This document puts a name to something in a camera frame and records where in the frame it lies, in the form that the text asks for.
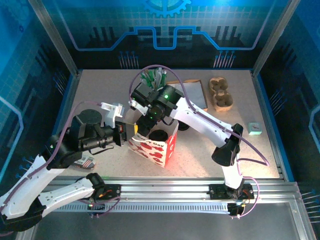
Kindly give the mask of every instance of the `small teal cube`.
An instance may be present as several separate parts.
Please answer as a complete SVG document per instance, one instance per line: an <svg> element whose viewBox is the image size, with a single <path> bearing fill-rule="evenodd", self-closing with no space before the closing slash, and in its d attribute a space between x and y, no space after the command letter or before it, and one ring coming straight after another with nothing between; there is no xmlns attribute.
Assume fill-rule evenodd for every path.
<svg viewBox="0 0 320 240"><path fill-rule="evenodd" d="M260 135L262 133L262 127L259 122L249 122L248 124L249 135Z"/></svg>

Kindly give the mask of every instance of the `aluminum frame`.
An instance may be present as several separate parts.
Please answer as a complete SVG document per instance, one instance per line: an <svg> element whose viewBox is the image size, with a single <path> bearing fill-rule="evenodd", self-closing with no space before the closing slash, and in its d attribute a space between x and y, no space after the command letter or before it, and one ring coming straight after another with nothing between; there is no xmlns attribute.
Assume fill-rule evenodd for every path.
<svg viewBox="0 0 320 240"><path fill-rule="evenodd" d="M269 55L274 49L276 43L284 32L289 20L292 15L295 13L297 6L299 5L300 0L290 0L288 4L285 6L284 10L281 13L278 21L276 22L272 32L270 33L263 49L258 56L254 66L253 66L253 76L258 76L262 67L266 63Z"/></svg>
<svg viewBox="0 0 320 240"><path fill-rule="evenodd" d="M69 72L76 77L78 75L78 68L71 57L64 41L62 40L54 22L52 21L46 7L44 6L42 0L28 0L32 6L36 16L38 17L40 23L44 27L46 33L51 39L56 50L60 54L64 64L68 68Z"/></svg>
<svg viewBox="0 0 320 240"><path fill-rule="evenodd" d="M77 177L74 176L59 176L46 187L45 191L67 186L76 180ZM222 178L110 177L103 180L106 184L120 184L123 201L132 206L136 203L171 203L179 206L182 203L210 205L233 202L210 200L209 184L223 184ZM256 184L253 181L246 181L246 183L252 185L254 194L257 196ZM301 240L316 239L296 182L261 179L258 184L260 188L258 204L288 203L299 238Z"/></svg>
<svg viewBox="0 0 320 240"><path fill-rule="evenodd" d="M72 75L77 76L78 69L68 52L61 36L52 22L45 6L41 0L29 0L37 17L39 18L44 29L48 33L53 44L57 48L61 58L68 67ZM294 13L300 0L291 0L285 10L283 11L281 18L275 25L269 39L264 46L257 62L254 65L253 75L255 76L253 82L256 86L257 97L259 103L263 106L261 108L263 118L270 136L271 147L275 155L275 160L281 168L280 178L284 178L288 181L288 174L279 151L279 146L275 133L273 131L270 117L266 111L263 111L266 103L261 95L259 82L257 81L257 75L260 72L262 66L267 60L269 54L274 48L277 40L279 39L282 31L285 29L288 21ZM54 179L45 189L45 191L55 190L69 184L72 184L77 180L77 177L72 176L59 176ZM222 178L108 178L104 179L106 184L121 184L122 193L121 196L127 204L134 205L136 203L214 203L214 202L228 202L210 200L208 194L209 184L223 184ZM304 207L299 188L296 182L286 182L282 179L261 179L258 181L260 186L260 198L259 204L263 203L288 203L292 216L295 222L297 232L302 240L315 240L313 228L308 218L307 211ZM253 186L255 195L257 194L257 186L254 182L250 183ZM27 240L32 239L36 227L33 227L25 232L19 232L16 239Z"/></svg>
<svg viewBox="0 0 320 240"><path fill-rule="evenodd" d="M69 90L68 89L66 90L66 93L64 94L65 96L63 97L65 98L65 103L64 105L60 106L60 110L59 110L59 111L62 111L61 117L60 118L58 117L55 123L56 126L54 126L54 130L52 134L57 134L61 132L62 129L64 128L64 125L68 119L69 113L72 109L73 100L75 99L75 96L76 96L81 74L82 74L82 70L79 70L77 76L72 76L72 79L70 80L71 82L68 83L70 84L70 87L68 88Z"/></svg>

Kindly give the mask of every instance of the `gear logo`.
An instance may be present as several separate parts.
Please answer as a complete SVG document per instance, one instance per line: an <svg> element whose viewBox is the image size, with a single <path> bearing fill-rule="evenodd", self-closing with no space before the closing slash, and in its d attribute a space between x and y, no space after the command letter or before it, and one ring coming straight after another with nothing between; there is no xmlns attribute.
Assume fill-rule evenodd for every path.
<svg viewBox="0 0 320 240"><path fill-rule="evenodd" d="M150 14L157 17L161 15L166 18L168 15L173 17L174 14L180 14L181 10L186 10L186 5L190 4L190 0L144 0L143 5Z"/></svg>

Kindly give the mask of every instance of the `black wire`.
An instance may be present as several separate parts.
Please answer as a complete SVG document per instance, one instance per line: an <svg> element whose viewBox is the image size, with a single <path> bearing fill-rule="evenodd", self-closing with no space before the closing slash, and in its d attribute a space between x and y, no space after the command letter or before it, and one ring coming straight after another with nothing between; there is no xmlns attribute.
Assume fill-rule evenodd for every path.
<svg viewBox="0 0 320 240"><path fill-rule="evenodd" d="M105 151L107 151L107 150L110 150L110 149L114 149L114 148L115 148L113 145L110 145L110 144L108 144L107 146L111 146L111 147L109 147L109 148L107 148L107 149L103 149L103 150L101 150L101 151L97 151L97 152L95 152L95 153L92 153L92 152L91 152L91 149L90 149L90 150L89 150L89 153L94 156L94 155L103 153L103 152L105 152Z"/></svg>
<svg viewBox="0 0 320 240"><path fill-rule="evenodd" d="M175 119L172 118L172 120L171 120L171 122L170 122L169 124L166 123L165 120L163 120L163 119L162 119L162 122L163 122L165 125L167 125L167 126L171 126L171 125L174 123L174 120L175 120Z"/></svg>

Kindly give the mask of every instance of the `cardboard egg carton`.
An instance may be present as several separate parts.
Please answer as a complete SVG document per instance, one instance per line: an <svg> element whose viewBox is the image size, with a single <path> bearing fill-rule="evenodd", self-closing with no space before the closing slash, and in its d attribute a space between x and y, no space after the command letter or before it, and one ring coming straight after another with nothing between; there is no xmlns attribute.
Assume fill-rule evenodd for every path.
<svg viewBox="0 0 320 240"><path fill-rule="evenodd" d="M212 94L212 104L217 112L229 111L234 105L234 100L228 93L228 82L224 77L210 79L209 91Z"/></svg>

